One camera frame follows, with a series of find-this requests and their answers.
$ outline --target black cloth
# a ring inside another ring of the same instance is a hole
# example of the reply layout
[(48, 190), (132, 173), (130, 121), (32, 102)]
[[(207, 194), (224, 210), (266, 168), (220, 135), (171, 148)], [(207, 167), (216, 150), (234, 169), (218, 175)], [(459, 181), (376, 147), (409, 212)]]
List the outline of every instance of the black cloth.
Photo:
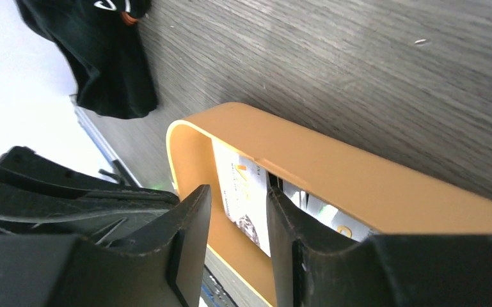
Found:
[[(67, 59), (78, 85), (78, 106), (101, 116), (142, 118), (157, 107), (157, 95), (138, 26), (122, 20), (121, 1), (16, 0), (16, 4), (29, 28), (54, 42)], [(141, 17), (148, 5), (146, 0), (131, 0), (131, 16)]]

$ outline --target black plastic part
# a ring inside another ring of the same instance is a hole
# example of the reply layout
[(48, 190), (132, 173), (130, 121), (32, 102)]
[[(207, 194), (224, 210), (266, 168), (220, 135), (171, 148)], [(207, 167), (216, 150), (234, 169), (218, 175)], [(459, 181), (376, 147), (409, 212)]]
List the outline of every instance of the black plastic part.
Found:
[(121, 161), (113, 160), (112, 166), (116, 170), (118, 176), (120, 176), (120, 178), (122, 178), (122, 180), (125, 182), (125, 184), (131, 187), (139, 187), (131, 174), (125, 169), (125, 166), (122, 164)]
[(0, 228), (13, 233), (82, 233), (109, 244), (179, 203), (173, 193), (89, 177), (25, 147), (0, 158)]
[(492, 235), (375, 235), (359, 243), (272, 187), (278, 306), (492, 306)]
[(12, 148), (0, 158), (0, 306), (197, 306), (210, 206), (208, 185), (179, 202)]
[(112, 178), (117, 184), (125, 185), (125, 180), (118, 174), (109, 172), (106, 169), (100, 169), (99, 174)]

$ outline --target white floor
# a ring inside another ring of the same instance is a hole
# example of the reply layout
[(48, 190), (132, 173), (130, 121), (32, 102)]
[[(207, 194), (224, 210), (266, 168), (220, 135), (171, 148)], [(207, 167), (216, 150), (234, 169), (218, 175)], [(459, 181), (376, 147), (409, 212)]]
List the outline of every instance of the white floor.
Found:
[(0, 1), (0, 155), (28, 146), (76, 171), (108, 169), (77, 124), (76, 84), (57, 47), (32, 32), (13, 1)]

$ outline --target table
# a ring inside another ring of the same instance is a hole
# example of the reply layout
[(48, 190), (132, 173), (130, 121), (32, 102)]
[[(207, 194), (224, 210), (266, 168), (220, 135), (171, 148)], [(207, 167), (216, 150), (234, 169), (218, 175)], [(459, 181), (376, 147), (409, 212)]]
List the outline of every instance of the table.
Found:
[(172, 121), (240, 101), (492, 199), (492, 1), (161, 0), (140, 28), (161, 106), (89, 116), (145, 187), (173, 189)]

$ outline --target wooden surface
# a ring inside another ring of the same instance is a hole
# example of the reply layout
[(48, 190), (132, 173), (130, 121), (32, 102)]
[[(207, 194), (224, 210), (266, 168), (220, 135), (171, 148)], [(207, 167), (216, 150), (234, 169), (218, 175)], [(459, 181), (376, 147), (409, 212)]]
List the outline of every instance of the wooden surface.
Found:
[(173, 120), (239, 101), (492, 199), (492, 0), (157, 0), (140, 26), (162, 106), (91, 118), (147, 187)]

